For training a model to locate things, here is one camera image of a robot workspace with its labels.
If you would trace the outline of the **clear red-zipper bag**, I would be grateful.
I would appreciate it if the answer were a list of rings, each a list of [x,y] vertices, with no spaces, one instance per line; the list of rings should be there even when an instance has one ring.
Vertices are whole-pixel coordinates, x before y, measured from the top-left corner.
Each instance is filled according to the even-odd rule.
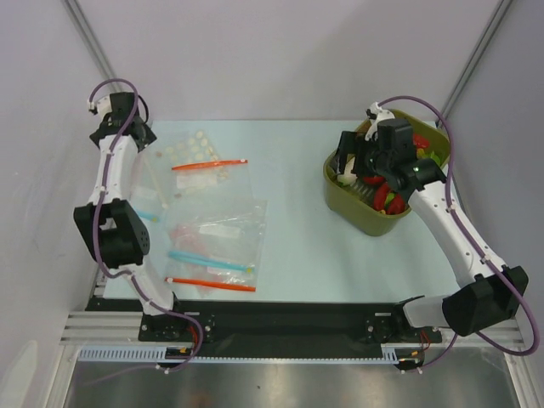
[[[207,133],[205,134],[219,154],[212,139]],[[152,155],[153,144],[146,148],[143,153]],[[169,197],[169,208],[173,207],[182,198],[200,192],[220,196],[250,196],[252,194],[249,163],[245,158],[224,158],[220,155],[218,161],[179,166],[171,166],[165,159],[161,159],[161,167],[163,172],[168,174],[167,195]]]

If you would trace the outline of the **red toy lobster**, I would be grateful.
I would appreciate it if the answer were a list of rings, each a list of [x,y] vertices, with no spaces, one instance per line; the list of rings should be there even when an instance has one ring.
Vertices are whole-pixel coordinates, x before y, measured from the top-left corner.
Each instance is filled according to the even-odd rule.
[[[406,204],[399,193],[393,191],[387,182],[376,190],[372,202],[375,211],[385,215],[399,215],[406,210]]]

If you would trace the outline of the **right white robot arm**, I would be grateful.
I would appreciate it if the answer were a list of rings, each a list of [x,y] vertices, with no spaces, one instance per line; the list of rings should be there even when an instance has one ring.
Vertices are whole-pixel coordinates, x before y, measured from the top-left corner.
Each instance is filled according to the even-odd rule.
[[[516,315],[527,274],[519,266],[506,266],[465,213],[447,201],[445,173],[433,159],[417,156],[413,128],[406,119],[379,122],[373,139],[342,132],[335,156],[337,174],[352,162],[358,178],[383,176],[426,224],[456,277],[459,288],[450,295],[403,302],[403,313],[392,319],[398,339],[411,341],[424,326],[449,327],[466,337]]]

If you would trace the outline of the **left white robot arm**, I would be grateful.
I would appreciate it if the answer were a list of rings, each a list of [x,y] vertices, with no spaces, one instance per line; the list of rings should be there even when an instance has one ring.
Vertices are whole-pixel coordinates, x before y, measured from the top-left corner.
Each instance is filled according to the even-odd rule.
[[[99,149],[99,171],[88,203],[76,207],[73,217],[104,275],[126,280],[136,292],[142,331],[177,340],[186,333],[187,320],[173,311],[176,297],[151,264],[149,231],[128,199],[133,165],[156,140],[139,114],[140,100],[134,92],[120,92],[89,103],[89,110],[101,118],[90,135]]]

